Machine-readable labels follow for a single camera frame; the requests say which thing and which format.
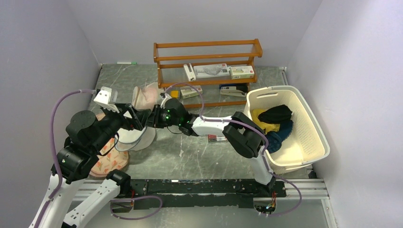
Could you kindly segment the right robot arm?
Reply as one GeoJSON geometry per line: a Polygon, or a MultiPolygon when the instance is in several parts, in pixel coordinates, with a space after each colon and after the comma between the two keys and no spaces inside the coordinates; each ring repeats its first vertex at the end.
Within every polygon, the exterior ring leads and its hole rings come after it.
{"type": "Polygon", "coordinates": [[[258,194],[267,197],[274,191],[276,178],[265,156],[269,141],[263,130],[244,113],[206,117],[188,112],[182,103],[172,98],[163,106],[155,105],[146,115],[144,124],[154,128],[177,126],[187,136],[225,137],[233,149],[249,161],[258,194]]]}

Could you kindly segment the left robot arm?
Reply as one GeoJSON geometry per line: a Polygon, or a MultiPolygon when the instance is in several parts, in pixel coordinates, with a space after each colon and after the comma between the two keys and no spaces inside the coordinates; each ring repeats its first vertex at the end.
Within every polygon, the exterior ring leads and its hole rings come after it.
{"type": "Polygon", "coordinates": [[[66,131],[69,137],[56,155],[47,193],[33,219],[32,228],[84,227],[110,200],[133,196],[131,177],[113,170],[106,180],[81,204],[69,211],[77,191],[99,161],[101,149],[119,129],[141,130],[151,110],[136,110],[130,104],[117,104],[117,112],[103,109],[99,121],[91,111],[76,113],[66,131]]]}

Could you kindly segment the round white mesh laundry bag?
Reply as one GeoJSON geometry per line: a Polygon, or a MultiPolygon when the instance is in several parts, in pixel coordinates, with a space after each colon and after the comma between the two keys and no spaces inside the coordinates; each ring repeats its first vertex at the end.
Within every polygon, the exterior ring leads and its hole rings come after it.
{"type": "Polygon", "coordinates": [[[145,127],[143,130],[120,129],[117,134],[117,145],[115,148],[120,152],[139,151],[152,144],[156,136],[156,130],[152,127],[145,127]]]}

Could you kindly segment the black garment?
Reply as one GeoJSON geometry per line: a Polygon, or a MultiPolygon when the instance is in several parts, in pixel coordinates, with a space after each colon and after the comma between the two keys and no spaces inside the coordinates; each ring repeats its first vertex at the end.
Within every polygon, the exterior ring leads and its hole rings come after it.
{"type": "Polygon", "coordinates": [[[258,119],[264,123],[282,124],[291,120],[293,112],[288,106],[282,104],[272,107],[258,115],[258,119]]]}

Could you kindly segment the yellow bra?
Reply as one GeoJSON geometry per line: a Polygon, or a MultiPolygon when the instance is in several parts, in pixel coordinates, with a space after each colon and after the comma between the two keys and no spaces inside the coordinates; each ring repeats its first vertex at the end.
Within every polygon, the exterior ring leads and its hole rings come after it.
{"type": "Polygon", "coordinates": [[[253,122],[262,130],[264,130],[265,134],[268,134],[269,132],[278,132],[280,129],[280,124],[274,124],[274,123],[269,124],[259,120],[258,116],[265,111],[266,110],[264,109],[253,109],[251,111],[251,117],[253,122]]]}

